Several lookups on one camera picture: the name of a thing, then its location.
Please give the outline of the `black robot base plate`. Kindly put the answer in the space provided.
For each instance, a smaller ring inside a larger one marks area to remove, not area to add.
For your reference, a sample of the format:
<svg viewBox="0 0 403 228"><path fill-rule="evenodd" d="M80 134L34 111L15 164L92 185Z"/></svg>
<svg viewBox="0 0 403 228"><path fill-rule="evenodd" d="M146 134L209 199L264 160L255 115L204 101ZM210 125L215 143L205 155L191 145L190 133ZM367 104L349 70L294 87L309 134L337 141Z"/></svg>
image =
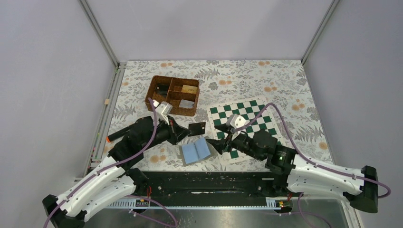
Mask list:
<svg viewBox="0 0 403 228"><path fill-rule="evenodd" d="M132 195L168 207L265 206L266 198L297 197L284 177L270 172L132 172Z"/></svg>

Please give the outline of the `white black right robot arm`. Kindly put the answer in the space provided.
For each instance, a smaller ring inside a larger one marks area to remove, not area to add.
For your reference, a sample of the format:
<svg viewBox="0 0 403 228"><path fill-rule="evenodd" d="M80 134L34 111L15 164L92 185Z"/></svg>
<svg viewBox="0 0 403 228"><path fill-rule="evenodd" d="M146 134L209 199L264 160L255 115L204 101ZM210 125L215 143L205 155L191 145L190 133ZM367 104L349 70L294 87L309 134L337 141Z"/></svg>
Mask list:
<svg viewBox="0 0 403 228"><path fill-rule="evenodd" d="M354 209L378 212L377 172L374 167L344 168L324 164L313 158L303 158L296 149L280 144L267 130L259 130L252 137L240 133L236 138L208 139L219 154L238 150L256 160L264 161L273 180L261 192L278 197L304 193L329 196L349 203Z"/></svg>

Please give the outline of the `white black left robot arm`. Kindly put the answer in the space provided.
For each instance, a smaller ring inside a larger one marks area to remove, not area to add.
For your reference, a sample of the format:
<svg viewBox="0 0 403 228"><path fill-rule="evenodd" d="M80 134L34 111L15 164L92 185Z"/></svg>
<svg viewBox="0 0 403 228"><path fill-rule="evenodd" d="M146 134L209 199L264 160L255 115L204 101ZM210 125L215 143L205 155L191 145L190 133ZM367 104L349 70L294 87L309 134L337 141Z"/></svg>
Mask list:
<svg viewBox="0 0 403 228"><path fill-rule="evenodd" d="M151 116L110 135L109 140L121 138L108 155L82 180L66 192L46 196L42 204L47 214L44 227L82 228L96 213L114 201L147 191L147 177L132 167L143 159L143 153L163 142L176 145L191 131L171 117L168 121Z"/></svg>

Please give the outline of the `silver metal card holder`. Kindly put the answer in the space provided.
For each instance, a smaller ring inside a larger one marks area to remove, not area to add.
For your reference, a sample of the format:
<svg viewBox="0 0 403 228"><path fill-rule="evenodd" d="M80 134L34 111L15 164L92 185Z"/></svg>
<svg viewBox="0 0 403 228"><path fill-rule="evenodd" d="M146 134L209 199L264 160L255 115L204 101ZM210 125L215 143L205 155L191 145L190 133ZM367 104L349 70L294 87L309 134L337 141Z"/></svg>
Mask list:
<svg viewBox="0 0 403 228"><path fill-rule="evenodd" d="M211 145L205 137L194 142L179 146L180 158L184 166L202 162L214 156Z"/></svg>

